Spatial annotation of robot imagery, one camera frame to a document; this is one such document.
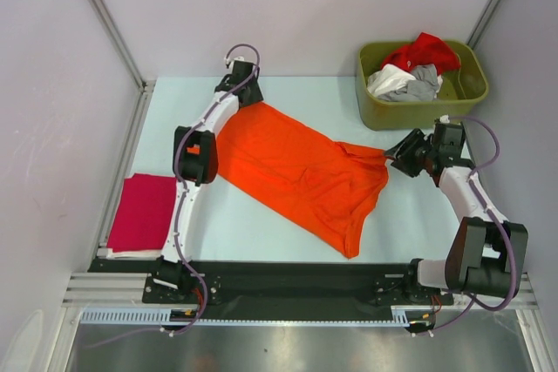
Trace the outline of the orange t-shirt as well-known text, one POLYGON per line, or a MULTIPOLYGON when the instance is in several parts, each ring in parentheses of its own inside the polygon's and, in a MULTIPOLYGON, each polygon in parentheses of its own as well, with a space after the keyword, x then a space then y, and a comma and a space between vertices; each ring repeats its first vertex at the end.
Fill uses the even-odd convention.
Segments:
POLYGON ((347 259, 389 175, 382 150, 322 133, 265 103, 240 109, 217 136, 218 173, 347 259))

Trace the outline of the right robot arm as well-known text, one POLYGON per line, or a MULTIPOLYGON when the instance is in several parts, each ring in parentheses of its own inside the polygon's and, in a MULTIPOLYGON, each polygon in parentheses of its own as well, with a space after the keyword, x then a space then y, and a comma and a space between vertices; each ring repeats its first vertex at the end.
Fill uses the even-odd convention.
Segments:
POLYGON ((422 303, 437 288, 500 311, 519 291, 528 232, 491 201, 480 183, 480 167, 463 156, 465 143, 459 118, 443 116, 433 133, 414 129, 384 151, 391 166, 405 175, 415 178, 426 172, 459 222, 446 258, 413 260, 416 273, 404 278, 402 292, 408 301, 422 303))

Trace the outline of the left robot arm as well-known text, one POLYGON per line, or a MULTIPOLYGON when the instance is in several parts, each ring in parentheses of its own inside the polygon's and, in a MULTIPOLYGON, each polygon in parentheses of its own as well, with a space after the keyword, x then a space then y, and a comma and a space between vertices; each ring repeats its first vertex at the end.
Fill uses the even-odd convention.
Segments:
POLYGON ((260 67, 238 57, 227 61, 230 73, 215 87, 208 108, 191 126, 174 132, 173 171, 176 178, 174 209, 153 282, 172 301, 186 300, 193 291, 194 273, 187 263, 195 215, 204 190, 217 175, 217 137, 243 107, 263 100, 258 84, 260 67))

